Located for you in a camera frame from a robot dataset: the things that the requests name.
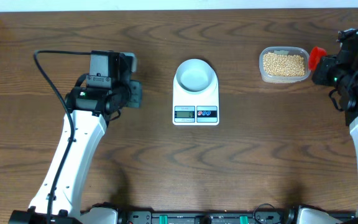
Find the orange measuring scoop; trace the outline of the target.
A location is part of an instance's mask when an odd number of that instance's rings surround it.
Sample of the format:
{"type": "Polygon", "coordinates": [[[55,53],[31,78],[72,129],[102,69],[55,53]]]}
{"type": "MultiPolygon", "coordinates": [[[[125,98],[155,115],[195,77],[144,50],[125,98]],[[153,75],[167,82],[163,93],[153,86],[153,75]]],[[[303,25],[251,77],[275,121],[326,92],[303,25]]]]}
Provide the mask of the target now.
{"type": "Polygon", "coordinates": [[[325,49],[317,46],[314,47],[310,52],[310,57],[308,59],[308,68],[311,71],[315,71],[321,58],[325,56],[327,56],[327,51],[325,49]]]}

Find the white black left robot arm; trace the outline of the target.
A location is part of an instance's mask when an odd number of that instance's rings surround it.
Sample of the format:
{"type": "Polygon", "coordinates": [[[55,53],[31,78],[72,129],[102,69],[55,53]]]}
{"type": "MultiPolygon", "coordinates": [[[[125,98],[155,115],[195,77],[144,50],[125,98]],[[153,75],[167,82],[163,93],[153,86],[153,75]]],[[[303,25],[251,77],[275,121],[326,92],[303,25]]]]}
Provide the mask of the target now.
{"type": "Polygon", "coordinates": [[[122,223],[105,203],[81,211],[81,196],[96,148],[124,107],[139,108],[142,85],[131,78],[137,59],[130,52],[93,50],[89,72],[62,96],[40,72],[65,110],[63,129],[47,175],[26,211],[14,210],[9,223],[122,223]]]}

